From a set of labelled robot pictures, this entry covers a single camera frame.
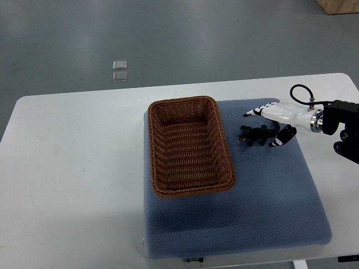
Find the brown woven basket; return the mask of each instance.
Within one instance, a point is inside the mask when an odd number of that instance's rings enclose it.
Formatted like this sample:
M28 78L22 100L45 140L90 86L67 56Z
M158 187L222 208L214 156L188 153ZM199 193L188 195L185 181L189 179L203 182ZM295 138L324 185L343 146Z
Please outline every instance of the brown woven basket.
M153 191L180 197L226 191L234 168L215 100L195 96L156 101L148 108Z

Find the robotic hand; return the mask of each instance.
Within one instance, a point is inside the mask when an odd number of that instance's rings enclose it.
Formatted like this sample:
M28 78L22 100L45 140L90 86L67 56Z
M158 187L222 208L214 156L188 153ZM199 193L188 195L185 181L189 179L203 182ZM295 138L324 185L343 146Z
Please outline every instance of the robotic hand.
M309 92L309 103L299 101L293 96L293 90L296 87L303 87ZM302 126L310 132L322 131L326 135L333 135L339 123L344 123L345 129L340 132L342 141L334 144L334 151L359 164L359 104L340 100L314 102L311 90L302 84L294 85L290 95L296 102L309 107L282 102L269 103L248 111L243 116L259 115L286 124L275 140L269 144L270 147L285 145L296 135L297 126ZM323 105L324 109L314 108L314 105L318 104Z

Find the blue padded mat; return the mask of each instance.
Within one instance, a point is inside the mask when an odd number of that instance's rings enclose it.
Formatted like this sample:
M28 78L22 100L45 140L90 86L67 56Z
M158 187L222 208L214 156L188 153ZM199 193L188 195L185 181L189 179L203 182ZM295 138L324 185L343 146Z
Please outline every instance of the blue padded mat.
M152 190L144 116L145 254L192 258L328 244L332 232L296 138L278 148L237 142L241 125L272 122L243 114L277 99L219 101L236 183L228 191L160 198Z

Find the black wire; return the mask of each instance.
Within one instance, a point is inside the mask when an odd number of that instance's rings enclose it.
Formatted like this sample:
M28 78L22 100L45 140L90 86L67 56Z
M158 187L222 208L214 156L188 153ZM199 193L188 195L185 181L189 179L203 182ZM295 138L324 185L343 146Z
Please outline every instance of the black wire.
M328 105L328 104L332 103L332 102L330 102L330 101L307 102L307 103L306 103L306 102L303 102L303 101L300 101L300 100L298 100L297 98L295 98L295 96L293 95L293 90L294 90L296 87L302 87L302 88L306 89L306 90L309 92L309 94L310 94L310 98L314 98L313 92L312 92L307 86L305 86L305 85L303 85L303 84L295 84L295 85L291 88L291 91L289 92L289 94L291 95L291 98L292 98L294 101L296 101L296 102L298 102L298 103L300 103L300 104L302 104L302 105Z

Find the label tag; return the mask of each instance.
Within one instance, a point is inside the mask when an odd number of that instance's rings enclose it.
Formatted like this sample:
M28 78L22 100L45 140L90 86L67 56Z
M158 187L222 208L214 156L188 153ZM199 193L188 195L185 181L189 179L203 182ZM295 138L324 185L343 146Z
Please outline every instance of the label tag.
M189 263L189 262L201 262L201 263L203 263L204 257L201 257L201 258L189 258L189 259L186 259L186 260L187 260L187 263Z

